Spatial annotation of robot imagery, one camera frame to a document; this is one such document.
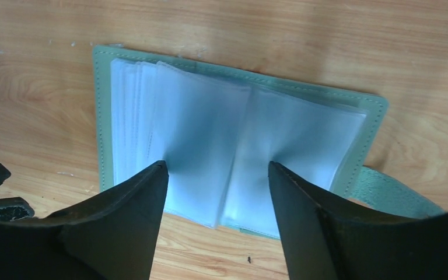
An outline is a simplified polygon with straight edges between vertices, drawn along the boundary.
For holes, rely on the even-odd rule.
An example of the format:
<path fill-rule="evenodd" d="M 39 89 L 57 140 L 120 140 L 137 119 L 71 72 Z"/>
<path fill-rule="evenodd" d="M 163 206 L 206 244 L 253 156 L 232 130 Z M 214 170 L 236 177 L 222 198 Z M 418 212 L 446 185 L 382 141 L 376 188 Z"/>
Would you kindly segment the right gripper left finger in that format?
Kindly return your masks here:
<path fill-rule="evenodd" d="M 0 279 L 148 279 L 168 179 L 160 160 L 45 218 L 0 221 Z"/>

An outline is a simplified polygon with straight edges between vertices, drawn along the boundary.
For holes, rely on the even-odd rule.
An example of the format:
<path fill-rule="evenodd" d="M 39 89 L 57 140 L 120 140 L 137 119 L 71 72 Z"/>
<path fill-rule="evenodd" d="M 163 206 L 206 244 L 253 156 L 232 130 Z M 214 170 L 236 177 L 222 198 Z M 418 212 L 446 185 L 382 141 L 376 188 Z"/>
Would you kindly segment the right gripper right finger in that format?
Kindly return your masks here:
<path fill-rule="evenodd" d="M 290 279 L 448 279 L 448 213 L 380 212 L 278 162 L 268 179 Z"/>

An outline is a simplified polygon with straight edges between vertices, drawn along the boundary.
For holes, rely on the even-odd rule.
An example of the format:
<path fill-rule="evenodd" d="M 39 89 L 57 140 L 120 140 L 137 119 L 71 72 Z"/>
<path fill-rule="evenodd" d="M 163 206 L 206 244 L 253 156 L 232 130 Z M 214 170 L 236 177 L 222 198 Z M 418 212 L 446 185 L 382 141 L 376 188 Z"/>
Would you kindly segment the green card holder wallet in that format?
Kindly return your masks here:
<path fill-rule="evenodd" d="M 163 160 L 165 212 L 278 239 L 275 161 L 378 211 L 443 213 L 364 165 L 389 106 L 383 97 L 110 45 L 95 46 L 92 61 L 101 191 Z"/>

